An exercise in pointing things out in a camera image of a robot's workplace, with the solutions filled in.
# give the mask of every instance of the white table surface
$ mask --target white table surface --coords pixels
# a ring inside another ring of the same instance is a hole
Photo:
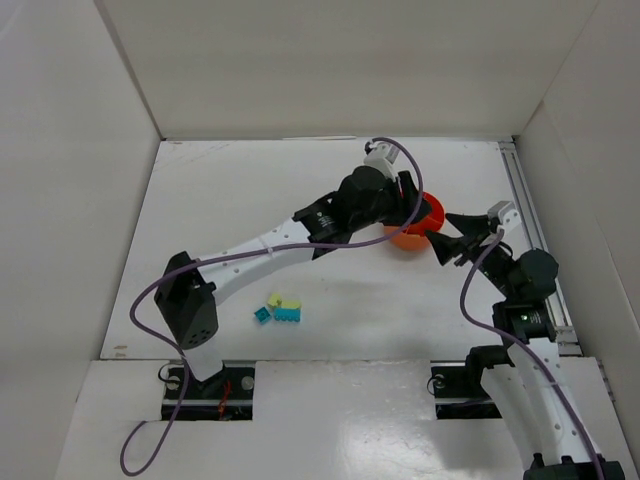
[[[454,213],[483,214],[513,199],[495,142],[401,139],[422,168],[425,190]],[[268,231],[335,190],[360,165],[364,139],[163,142],[151,175],[117,294],[102,358],[177,358],[129,321],[136,295],[162,274],[167,260],[220,252]],[[409,169],[399,157],[398,170]],[[443,232],[454,234],[446,225]],[[380,225],[354,241],[382,233]],[[526,250],[522,229],[507,237]],[[419,254],[390,244],[338,251],[296,265],[238,292],[218,308],[217,345],[225,359],[463,359],[497,338],[467,324],[458,297],[469,266],[441,267],[431,249]],[[277,291],[297,295],[302,322],[260,326],[253,312]],[[478,276],[469,310],[490,321],[501,295]],[[151,297],[140,320],[169,334]]]
[[[93,362],[56,480],[119,480],[120,448],[140,420],[127,465],[140,468],[160,437],[162,361]],[[605,458],[637,480],[592,358],[562,358],[585,425]],[[429,362],[259,362],[253,420],[178,422],[153,480],[514,480],[517,449],[502,420],[435,420]]]

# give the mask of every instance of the screw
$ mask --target screw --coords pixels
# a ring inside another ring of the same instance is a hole
[[[177,390],[180,386],[180,379],[178,377],[167,378],[167,390]]]
[[[242,377],[242,380],[240,380],[240,386],[243,390],[253,390],[254,385],[255,380],[253,379],[253,377],[250,377],[248,375],[246,377]]]
[[[435,377],[433,377],[433,386],[437,389],[441,389],[444,388],[444,375],[442,375],[441,373],[437,374]]]

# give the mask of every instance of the yellow toy block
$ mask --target yellow toy block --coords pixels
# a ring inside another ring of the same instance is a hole
[[[289,310],[300,310],[302,308],[302,303],[298,300],[282,300],[280,303],[280,308],[287,308]]]
[[[267,300],[267,306],[271,309],[278,308],[280,304],[282,304],[282,296],[279,293],[273,293]]]

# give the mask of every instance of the red wire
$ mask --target red wire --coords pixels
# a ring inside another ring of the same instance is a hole
[[[231,393],[231,380],[227,380],[227,383],[224,384],[224,395],[220,403],[218,404],[218,413],[220,413],[220,420],[222,420],[222,415],[224,414],[224,410],[227,406],[227,399],[229,398],[229,394]]]

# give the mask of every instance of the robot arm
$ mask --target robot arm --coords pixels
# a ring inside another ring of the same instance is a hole
[[[520,224],[511,202],[498,203],[488,215],[447,214],[447,220],[463,234],[461,237],[434,232],[426,235],[440,263],[457,257],[456,266],[476,262],[498,230],[506,233]],[[556,392],[559,388],[573,411],[578,412],[560,367],[555,329],[545,303],[556,291],[558,263],[543,250],[529,250],[514,260],[506,249],[504,244],[493,249],[479,268],[505,296],[503,302],[493,306],[494,327],[526,344],[545,362],[555,384],[527,352],[504,339],[503,345],[472,348],[465,362],[466,376],[500,411],[518,448],[525,480],[595,479],[589,451]],[[589,438],[605,478],[623,480],[620,464],[604,461],[602,451]]]
[[[193,375],[203,390],[215,389],[223,363],[215,348],[217,306],[246,285],[289,265],[316,260],[349,243],[353,233],[382,222],[402,225],[410,216],[419,193],[409,172],[397,175],[393,164],[398,149],[378,143],[367,149],[364,165],[345,177],[338,190],[297,211],[292,218],[242,245],[202,260],[257,249],[272,250],[285,244],[323,244],[318,248],[271,251],[267,255],[218,263],[181,274],[161,285],[154,300],[183,350]],[[422,199],[414,222],[431,212]],[[173,256],[165,274],[193,263],[186,252]]]

